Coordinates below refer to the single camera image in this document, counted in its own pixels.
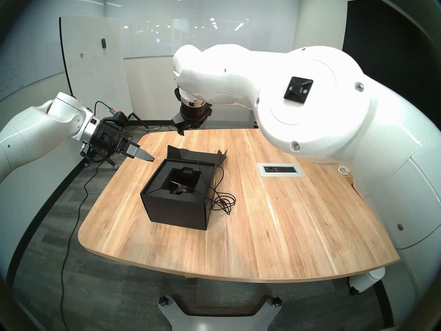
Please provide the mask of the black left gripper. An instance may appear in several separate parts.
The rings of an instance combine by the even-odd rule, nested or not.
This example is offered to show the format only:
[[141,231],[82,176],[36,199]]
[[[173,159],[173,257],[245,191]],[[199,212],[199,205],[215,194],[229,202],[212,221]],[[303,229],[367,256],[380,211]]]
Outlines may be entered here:
[[90,139],[90,147],[101,156],[101,159],[91,162],[108,162],[114,153],[121,153],[129,158],[138,158],[146,162],[153,162],[155,158],[140,148],[124,135],[125,123],[115,121],[100,121]]

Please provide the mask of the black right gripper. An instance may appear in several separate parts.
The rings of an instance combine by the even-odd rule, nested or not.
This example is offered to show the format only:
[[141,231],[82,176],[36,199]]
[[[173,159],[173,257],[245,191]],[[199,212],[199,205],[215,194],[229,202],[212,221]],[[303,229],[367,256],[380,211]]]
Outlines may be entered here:
[[180,112],[171,120],[179,135],[184,136],[186,130],[200,129],[212,114],[212,105],[204,103],[201,106],[190,106],[181,103]]

